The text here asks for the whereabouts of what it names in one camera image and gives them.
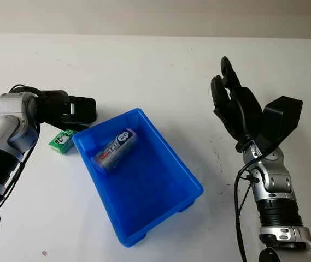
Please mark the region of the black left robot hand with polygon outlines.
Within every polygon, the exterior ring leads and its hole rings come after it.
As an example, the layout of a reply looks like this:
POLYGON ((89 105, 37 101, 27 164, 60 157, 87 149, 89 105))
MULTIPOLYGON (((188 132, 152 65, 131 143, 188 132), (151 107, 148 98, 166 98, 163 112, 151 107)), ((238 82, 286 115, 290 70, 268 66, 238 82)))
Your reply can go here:
POLYGON ((69 96, 63 90, 43 91, 36 99, 38 123, 60 130, 83 131, 97 119, 93 98, 69 96))

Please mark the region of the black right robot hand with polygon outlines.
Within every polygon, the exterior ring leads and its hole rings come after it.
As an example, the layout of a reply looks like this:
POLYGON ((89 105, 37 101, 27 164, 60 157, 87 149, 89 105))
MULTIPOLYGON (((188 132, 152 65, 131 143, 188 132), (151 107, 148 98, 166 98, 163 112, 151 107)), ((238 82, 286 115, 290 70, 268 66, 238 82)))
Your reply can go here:
POLYGON ((213 77, 210 84, 214 113, 239 144, 246 144, 260 132, 262 109, 252 91, 241 85, 226 56, 220 65, 221 75, 213 77))

